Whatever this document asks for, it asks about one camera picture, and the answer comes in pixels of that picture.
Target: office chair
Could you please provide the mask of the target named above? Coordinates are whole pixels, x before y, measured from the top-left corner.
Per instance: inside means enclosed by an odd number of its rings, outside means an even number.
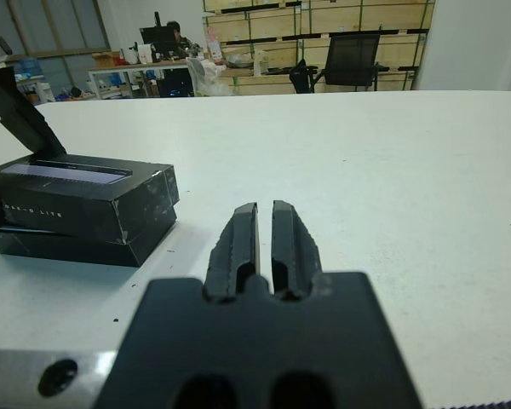
[[[325,69],[316,78],[316,67],[307,66],[304,60],[290,70],[290,81],[296,93],[313,94],[322,77],[326,84],[365,87],[365,90],[375,82],[377,91],[380,66],[375,58],[379,37],[378,34],[332,37]]]

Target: cardboard box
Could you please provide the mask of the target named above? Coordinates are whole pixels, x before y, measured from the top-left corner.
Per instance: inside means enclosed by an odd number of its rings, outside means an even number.
[[[0,252],[140,266],[175,222],[174,167],[67,154],[15,93],[1,122],[34,154],[0,166]]]

